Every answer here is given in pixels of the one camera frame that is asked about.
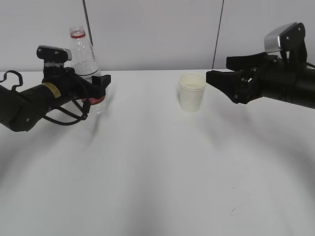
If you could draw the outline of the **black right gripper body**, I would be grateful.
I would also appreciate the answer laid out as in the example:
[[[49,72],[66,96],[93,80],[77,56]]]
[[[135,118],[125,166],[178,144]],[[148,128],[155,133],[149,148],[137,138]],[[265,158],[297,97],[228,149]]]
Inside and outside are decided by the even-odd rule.
[[[249,102],[264,96],[275,100],[281,100],[281,95],[276,95],[275,91],[273,91],[273,94],[270,91],[266,92],[266,82],[263,81],[263,77],[268,67],[272,64],[277,64],[278,61],[278,56],[266,56],[260,67],[246,70],[246,75],[242,79],[242,82],[244,83],[242,87],[247,89]]]

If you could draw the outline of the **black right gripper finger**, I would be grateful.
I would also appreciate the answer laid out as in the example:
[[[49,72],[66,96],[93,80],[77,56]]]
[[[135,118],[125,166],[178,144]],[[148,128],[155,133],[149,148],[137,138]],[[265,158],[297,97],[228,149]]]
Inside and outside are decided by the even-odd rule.
[[[267,53],[259,53],[249,56],[234,56],[226,58],[226,68],[232,71],[250,70],[262,65]]]
[[[248,103],[247,89],[242,87],[245,75],[245,71],[211,70],[206,72],[206,83],[224,93],[233,103]]]

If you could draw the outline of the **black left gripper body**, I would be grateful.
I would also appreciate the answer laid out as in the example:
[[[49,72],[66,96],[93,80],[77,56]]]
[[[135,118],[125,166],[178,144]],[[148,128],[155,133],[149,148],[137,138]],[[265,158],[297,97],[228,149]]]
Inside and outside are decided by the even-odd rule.
[[[50,90],[55,99],[86,99],[85,81],[70,67],[62,69],[57,74],[44,75],[43,85]]]

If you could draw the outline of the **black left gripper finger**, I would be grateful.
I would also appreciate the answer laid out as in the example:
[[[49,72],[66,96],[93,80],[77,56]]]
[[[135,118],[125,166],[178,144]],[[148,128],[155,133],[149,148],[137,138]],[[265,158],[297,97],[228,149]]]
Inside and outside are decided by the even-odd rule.
[[[83,93],[81,98],[100,99],[106,95],[106,88],[111,83],[110,75],[92,76],[90,81],[82,80]]]

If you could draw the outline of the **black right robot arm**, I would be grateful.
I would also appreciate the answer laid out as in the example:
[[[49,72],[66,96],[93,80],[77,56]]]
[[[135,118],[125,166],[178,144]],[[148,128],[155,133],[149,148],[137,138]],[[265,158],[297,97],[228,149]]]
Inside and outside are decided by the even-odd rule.
[[[208,71],[206,82],[235,104],[248,104],[266,97],[303,107],[315,107],[314,69],[304,66],[292,69],[276,55],[265,52],[227,57],[226,67],[227,72]]]

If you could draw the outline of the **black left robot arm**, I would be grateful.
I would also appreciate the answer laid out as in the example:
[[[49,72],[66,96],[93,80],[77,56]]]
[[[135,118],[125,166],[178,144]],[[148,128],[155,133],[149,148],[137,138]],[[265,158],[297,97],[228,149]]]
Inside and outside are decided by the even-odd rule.
[[[19,83],[11,89],[0,88],[0,123],[14,132],[29,131],[41,119],[62,126],[86,120],[90,99],[105,96],[111,83],[110,75],[93,76],[88,82],[71,67],[55,68],[44,70],[40,85],[18,92],[23,85],[19,72],[5,72],[1,82],[9,73],[16,75]]]

